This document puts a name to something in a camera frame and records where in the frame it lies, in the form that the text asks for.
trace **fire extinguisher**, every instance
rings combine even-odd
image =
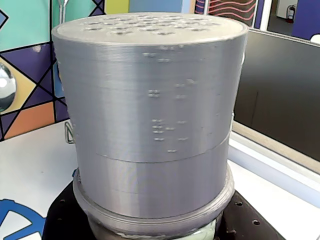
[[[296,6],[295,5],[290,5],[286,9],[286,21],[290,24],[294,23],[295,19],[295,14],[296,14]]]

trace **metal clip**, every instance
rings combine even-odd
[[[75,144],[75,138],[72,126],[68,121],[64,123],[64,139],[67,144]]]

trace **teal panel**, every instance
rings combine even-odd
[[[49,0],[0,0],[0,8],[9,17],[0,51],[49,42]]]
[[[92,0],[69,0],[65,8],[65,21],[88,17],[95,7],[96,4]],[[59,24],[59,4],[57,0],[52,1],[52,24],[53,27]]]

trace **blue gear shape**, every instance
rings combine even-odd
[[[3,240],[18,240],[34,233],[39,233],[42,236],[46,218],[42,217],[31,208],[16,203],[14,200],[10,199],[0,200],[0,227],[9,212],[14,212],[21,215],[22,217],[28,219],[31,224],[11,233],[10,235],[4,237]]]

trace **orange panel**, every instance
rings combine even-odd
[[[53,124],[54,122],[55,117],[53,102],[22,110],[4,136],[4,139],[9,139],[14,136],[30,132],[32,130]]]

